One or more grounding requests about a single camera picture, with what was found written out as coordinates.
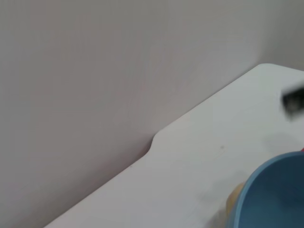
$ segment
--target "beige object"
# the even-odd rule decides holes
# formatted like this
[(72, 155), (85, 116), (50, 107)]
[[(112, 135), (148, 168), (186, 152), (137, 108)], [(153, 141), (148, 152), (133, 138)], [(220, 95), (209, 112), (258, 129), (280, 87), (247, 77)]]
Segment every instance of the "beige object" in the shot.
[(229, 197), (228, 197), (228, 199), (226, 201), (226, 214), (227, 214), (227, 217), (229, 216), (230, 211), (232, 210), (232, 208), (234, 206), (234, 203), (237, 201), (238, 195), (242, 191), (244, 184), (245, 183), (243, 182), (243, 183), (237, 185), (236, 188), (233, 190), (233, 192), (229, 195)]

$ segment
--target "desk surface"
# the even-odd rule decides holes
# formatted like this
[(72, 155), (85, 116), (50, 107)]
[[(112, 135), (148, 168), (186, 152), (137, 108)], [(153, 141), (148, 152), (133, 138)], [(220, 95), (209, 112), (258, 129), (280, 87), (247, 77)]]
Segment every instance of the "desk surface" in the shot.
[(151, 149), (47, 228), (209, 228), (266, 160), (304, 147), (280, 96), (304, 72), (258, 65), (161, 130)]

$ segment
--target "white wall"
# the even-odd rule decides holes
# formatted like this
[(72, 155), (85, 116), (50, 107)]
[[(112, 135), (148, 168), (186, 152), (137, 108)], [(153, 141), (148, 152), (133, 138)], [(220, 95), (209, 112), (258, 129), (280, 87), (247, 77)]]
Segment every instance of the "white wall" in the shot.
[(44, 226), (142, 156), (158, 130), (273, 61), (294, 24), (280, 19), (299, 7), (0, 1), (0, 227)]

